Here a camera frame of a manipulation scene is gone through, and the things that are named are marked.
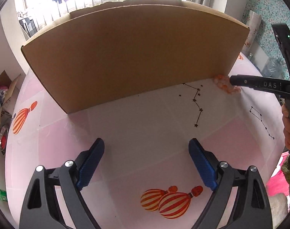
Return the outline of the person's right hand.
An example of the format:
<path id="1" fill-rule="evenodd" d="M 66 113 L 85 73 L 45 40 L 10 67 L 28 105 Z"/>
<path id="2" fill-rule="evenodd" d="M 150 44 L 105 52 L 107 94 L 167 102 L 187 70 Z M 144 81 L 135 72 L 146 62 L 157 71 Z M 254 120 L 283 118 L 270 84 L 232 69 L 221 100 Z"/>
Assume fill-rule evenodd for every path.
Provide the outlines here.
<path id="1" fill-rule="evenodd" d="M 290 119 L 289 119 L 289 111 L 286 107 L 286 104 L 282 105 L 282 121 L 284 125 L 284 137 L 285 137 L 285 146 L 288 150 L 290 150 Z"/>

